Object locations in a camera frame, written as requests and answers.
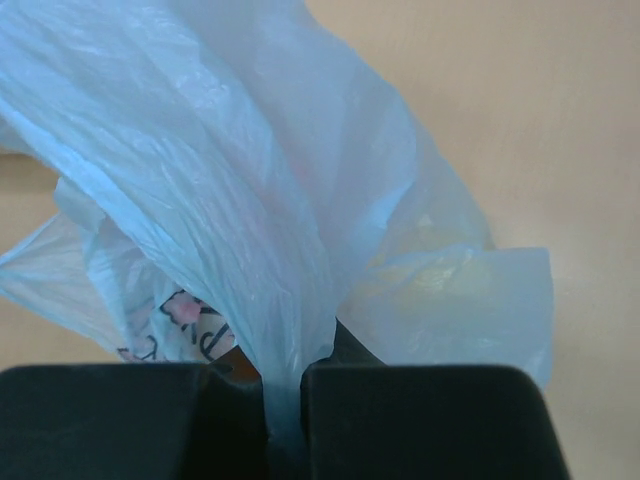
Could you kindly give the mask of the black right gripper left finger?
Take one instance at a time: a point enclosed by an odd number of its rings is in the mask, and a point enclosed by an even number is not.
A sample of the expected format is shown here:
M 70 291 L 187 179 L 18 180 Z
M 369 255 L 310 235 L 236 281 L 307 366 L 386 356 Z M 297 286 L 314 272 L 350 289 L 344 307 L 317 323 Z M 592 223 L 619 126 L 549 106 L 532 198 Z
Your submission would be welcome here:
M 4 479 L 265 479 L 256 375 L 228 362 L 1 374 Z

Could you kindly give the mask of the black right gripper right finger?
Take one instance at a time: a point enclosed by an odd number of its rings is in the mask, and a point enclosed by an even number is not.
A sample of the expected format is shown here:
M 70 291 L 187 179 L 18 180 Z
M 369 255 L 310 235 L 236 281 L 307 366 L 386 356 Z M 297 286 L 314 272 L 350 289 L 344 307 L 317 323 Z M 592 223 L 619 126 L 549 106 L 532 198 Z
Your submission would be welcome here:
M 542 392 L 504 365 L 387 366 L 342 323 L 301 382 L 302 479 L 568 479 Z

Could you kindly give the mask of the light blue printed plastic bag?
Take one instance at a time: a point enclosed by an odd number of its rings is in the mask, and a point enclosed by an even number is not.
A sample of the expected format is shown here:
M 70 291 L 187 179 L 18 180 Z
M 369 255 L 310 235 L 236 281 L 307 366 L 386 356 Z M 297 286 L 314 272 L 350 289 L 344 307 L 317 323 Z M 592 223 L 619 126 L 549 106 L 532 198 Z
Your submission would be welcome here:
M 338 324 L 390 365 L 550 378 L 548 253 L 495 248 L 403 97 L 301 1 L 5 1 L 1 143 L 59 177 L 2 294 L 147 362 L 199 359 L 161 306 L 203 301 L 277 442 Z

